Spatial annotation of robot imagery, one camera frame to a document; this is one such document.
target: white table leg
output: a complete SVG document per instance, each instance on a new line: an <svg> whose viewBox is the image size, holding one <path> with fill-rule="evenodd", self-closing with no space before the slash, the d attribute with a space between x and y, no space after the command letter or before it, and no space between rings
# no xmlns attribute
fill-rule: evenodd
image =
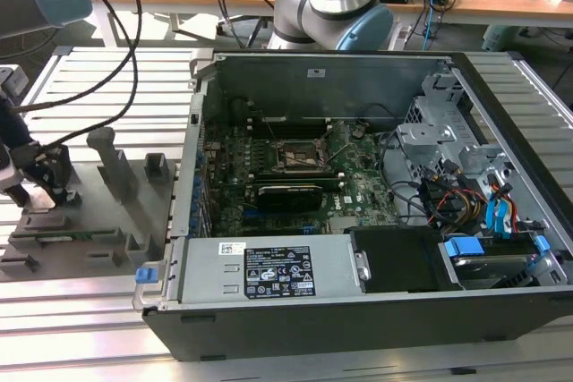
<svg viewBox="0 0 573 382"><path fill-rule="evenodd" d="M171 24L171 31L179 31L179 14L169 13L169 23Z"/></svg>
<svg viewBox="0 0 573 382"><path fill-rule="evenodd" d="M398 22L392 32L388 50L403 51L410 31L412 31L412 24L409 21L400 20L398 18Z"/></svg>
<svg viewBox="0 0 573 382"><path fill-rule="evenodd" d="M106 6L101 2L93 3L93 12L98 21L98 27L101 30L101 37L104 39L106 47L117 48L117 41L114 33L114 19L109 15Z"/></svg>

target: metal workbench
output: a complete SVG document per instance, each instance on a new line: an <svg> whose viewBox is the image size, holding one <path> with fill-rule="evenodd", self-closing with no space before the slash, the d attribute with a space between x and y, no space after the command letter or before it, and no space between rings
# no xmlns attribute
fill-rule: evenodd
<svg viewBox="0 0 573 382"><path fill-rule="evenodd" d="M75 48L69 55L62 53L51 57L24 103L59 99L90 87L113 70L125 50ZM129 158L144 158L147 152L181 157L192 97L187 83L190 54L186 49L138 50L138 96L114 125L115 143ZM477 53L470 59L573 198L573 130L565 122L570 112L525 62L504 54ZM128 64L112 83L72 105L29 114L35 139L48 142L118 112L129 96L130 70ZM85 137L69 144L72 161L97 160ZM19 217L20 210L0 196L0 252ZM178 362L133 311L134 287L133 276L0 284L0 380L526 381L570 380L573 370L573 318L512 342ZM452 373L453 368L476 373L454 375L465 371Z"/></svg>

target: blue plastic tab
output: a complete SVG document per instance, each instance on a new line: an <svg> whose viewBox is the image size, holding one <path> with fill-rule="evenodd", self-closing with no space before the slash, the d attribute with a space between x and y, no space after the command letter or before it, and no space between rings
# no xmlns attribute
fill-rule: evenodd
<svg viewBox="0 0 573 382"><path fill-rule="evenodd" d="M485 225L487 228L493 228L493 221L495 220L495 200L490 199L487 203L485 211Z"/></svg>
<svg viewBox="0 0 573 382"><path fill-rule="evenodd" d="M446 245L446 251L451 258L459 255L458 248L456 248L453 239L448 240L444 245Z"/></svg>
<svg viewBox="0 0 573 382"><path fill-rule="evenodd" d="M475 236L452 237L445 243L445 246L450 257L483 255L485 253L480 240Z"/></svg>
<svg viewBox="0 0 573 382"><path fill-rule="evenodd" d="M394 17L385 4L377 4L350 26L339 40L336 49L379 49L390 34Z"/></svg>
<svg viewBox="0 0 573 382"><path fill-rule="evenodd" d="M140 267L135 271L136 284L155 284L158 280L158 270L156 268Z"/></svg>
<svg viewBox="0 0 573 382"><path fill-rule="evenodd" d="M537 245L537 248L542 254L551 249L551 246L549 245L549 242L547 242L547 239L545 239L545 236L539 235L535 237L535 245Z"/></svg>
<svg viewBox="0 0 573 382"><path fill-rule="evenodd" d="M509 209L509 205L508 202L505 200L502 200L500 202L500 207L498 208L498 215L497 218L495 219L495 233L501 233L503 234L503 237L506 237L506 231L505 231L505 216L508 213L508 209Z"/></svg>

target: warning label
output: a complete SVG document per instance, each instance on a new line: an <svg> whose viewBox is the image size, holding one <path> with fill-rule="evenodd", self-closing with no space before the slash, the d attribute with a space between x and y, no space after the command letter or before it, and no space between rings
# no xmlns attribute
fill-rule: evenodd
<svg viewBox="0 0 573 382"><path fill-rule="evenodd" d="M278 299L316 295L308 246L244 250L244 295Z"/></svg>

